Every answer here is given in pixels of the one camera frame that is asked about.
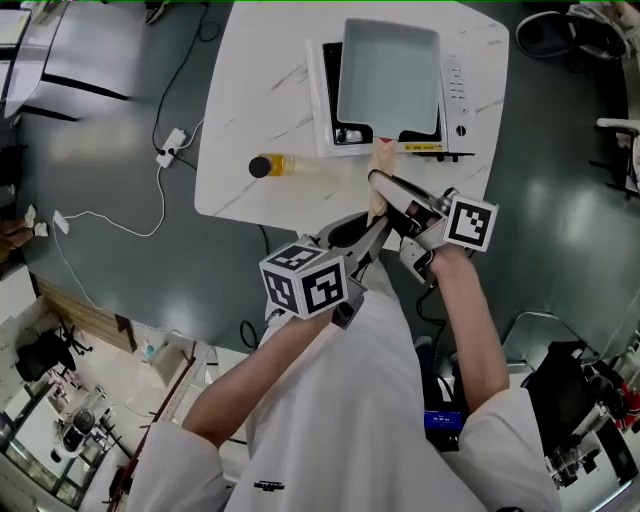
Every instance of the office chair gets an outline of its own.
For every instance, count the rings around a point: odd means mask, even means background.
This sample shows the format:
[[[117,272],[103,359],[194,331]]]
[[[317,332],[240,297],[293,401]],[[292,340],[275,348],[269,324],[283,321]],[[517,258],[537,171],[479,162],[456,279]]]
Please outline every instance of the office chair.
[[[64,370],[60,374],[61,377],[64,377],[68,370],[75,371],[76,363],[71,355],[71,347],[80,356],[93,350],[93,347],[85,347],[73,339],[75,327],[69,331],[62,319],[60,319],[60,323],[62,324],[62,337],[50,329],[38,335],[38,340],[35,343],[18,349],[19,359],[16,363],[16,370],[26,382],[40,380],[46,371],[58,363],[64,366]]]

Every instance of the white shirt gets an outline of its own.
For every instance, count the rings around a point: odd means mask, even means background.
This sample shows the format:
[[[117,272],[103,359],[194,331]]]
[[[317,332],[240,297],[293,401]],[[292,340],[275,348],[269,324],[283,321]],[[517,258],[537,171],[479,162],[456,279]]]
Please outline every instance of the white shirt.
[[[252,413],[251,461],[233,490],[212,444],[156,424],[128,510],[560,510],[525,389],[491,398],[459,451],[440,455],[425,439],[421,382],[399,304],[369,291],[349,329],[327,327]]]

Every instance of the black cable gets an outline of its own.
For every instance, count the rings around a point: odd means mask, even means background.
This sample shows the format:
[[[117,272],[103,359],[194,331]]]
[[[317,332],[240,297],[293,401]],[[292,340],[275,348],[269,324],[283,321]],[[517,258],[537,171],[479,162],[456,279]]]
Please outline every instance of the black cable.
[[[266,255],[269,256],[269,254],[271,254],[271,244],[269,243],[269,237],[267,236],[267,232],[264,229],[264,226],[262,224],[258,224],[258,227],[260,228],[260,232],[262,233],[262,236],[264,238],[264,251],[265,251]],[[245,337],[245,335],[244,335],[245,327],[247,329],[249,329],[249,331],[251,332],[251,336],[253,338],[253,343],[250,343],[247,340],[247,338]],[[240,339],[242,340],[242,344],[245,347],[247,347],[249,350],[257,350],[257,348],[258,348],[258,334],[256,333],[255,328],[253,327],[251,322],[249,322],[249,320],[243,320],[242,322],[240,322]]]
[[[367,263],[364,267],[358,270],[358,273],[356,274],[356,281],[358,281],[360,284],[362,284],[362,278],[364,277],[364,273],[369,268],[369,265],[370,263]]]
[[[437,373],[433,374],[440,382],[442,382],[444,384],[444,388],[447,390],[447,393],[449,393],[449,398],[451,399],[451,401],[453,402],[453,392],[451,391],[451,387],[449,386],[449,383],[444,380],[444,378],[441,375],[438,375]]]
[[[188,165],[189,167],[191,167],[194,171],[197,171],[198,168],[193,165],[191,162],[189,162],[188,160],[185,160],[183,158],[180,158],[178,155],[175,154],[175,152],[173,151],[173,149],[169,150],[169,153],[173,155],[173,158],[175,158],[176,160],[179,160],[180,162],[182,162],[183,164]]]
[[[249,341],[247,341],[247,338],[244,337],[245,326],[249,328],[249,331],[251,331],[251,336],[253,336],[253,343],[249,343]],[[240,339],[242,340],[244,346],[249,350],[256,350],[258,348],[258,335],[256,334],[256,330],[253,328],[253,325],[251,325],[251,322],[249,322],[248,320],[243,320],[242,322],[240,322]]]
[[[262,224],[258,224],[260,231],[262,232],[262,237],[264,238],[264,251],[269,256],[271,254],[271,245],[269,244],[269,237],[267,236],[267,232],[264,229]]]
[[[171,80],[169,80],[169,84],[165,88],[164,92],[162,93],[162,97],[160,98],[160,103],[158,104],[158,110],[156,112],[156,121],[153,124],[153,131],[151,132],[151,142],[153,143],[153,147],[155,148],[156,152],[158,154],[160,154],[160,155],[164,155],[164,150],[159,148],[158,145],[156,144],[156,130],[158,129],[158,125],[160,124],[160,111],[162,110],[162,105],[164,104],[164,100],[167,97],[167,93],[169,92],[169,89],[171,89],[171,86],[173,85],[173,82],[175,82],[176,78],[180,74],[180,71],[182,71],[182,68],[184,68],[185,64],[189,60],[189,56],[191,55],[191,50],[193,50],[193,47],[195,46],[196,41],[199,40],[202,43],[210,43],[211,41],[216,40],[218,38],[218,36],[220,35],[220,33],[222,32],[222,27],[220,26],[220,24],[218,22],[216,22],[216,21],[204,21],[204,17],[206,16],[208,11],[209,11],[209,4],[205,4],[204,5],[204,11],[202,12],[202,16],[200,16],[200,20],[198,21],[198,28],[196,29],[195,33],[193,34],[193,39],[191,40],[191,44],[189,45],[189,49],[187,50],[187,53],[184,56],[184,59],[182,60],[182,63],[180,64],[180,66],[178,66],[178,69],[176,69],[176,72],[171,77]],[[214,25],[216,27],[216,33],[214,35],[210,36],[210,37],[204,37],[202,35],[203,34],[203,29],[207,25]]]
[[[467,257],[471,259],[473,255],[476,253],[475,250],[467,251]],[[422,309],[424,301],[433,293],[433,291],[438,287],[438,281],[434,280],[425,293],[423,293],[418,300],[416,301],[416,314],[425,322],[435,325],[438,328],[436,335],[433,338],[432,349],[431,349],[431,373],[437,376],[435,372],[435,365],[438,356],[438,344],[440,342],[440,337],[442,336],[442,332],[444,328],[447,326],[447,321],[444,318],[429,318],[424,315],[424,311]]]

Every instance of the power outlet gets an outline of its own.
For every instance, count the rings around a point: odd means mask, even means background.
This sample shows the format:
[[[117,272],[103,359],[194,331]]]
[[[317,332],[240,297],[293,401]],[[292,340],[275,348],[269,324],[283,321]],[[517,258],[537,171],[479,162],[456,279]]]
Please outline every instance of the power outlet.
[[[158,155],[156,157],[156,162],[158,162],[165,169],[171,165],[173,162],[173,156],[178,153],[180,150],[180,146],[184,144],[184,141],[187,140],[187,134],[178,128],[174,128],[167,139],[167,142],[164,143],[162,149],[164,151],[163,155]],[[169,150],[172,149],[174,155],[169,153]]]
[[[69,234],[69,221],[65,219],[58,210],[53,213],[53,222],[57,224],[57,226],[60,228],[60,231],[62,231],[65,235]]]

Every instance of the black bottle cap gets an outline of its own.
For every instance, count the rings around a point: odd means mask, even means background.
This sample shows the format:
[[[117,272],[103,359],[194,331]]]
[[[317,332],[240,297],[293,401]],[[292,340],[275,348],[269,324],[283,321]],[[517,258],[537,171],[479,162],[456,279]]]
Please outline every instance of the black bottle cap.
[[[254,178],[264,178],[272,169],[271,160],[266,156],[257,156],[249,162],[249,172]]]

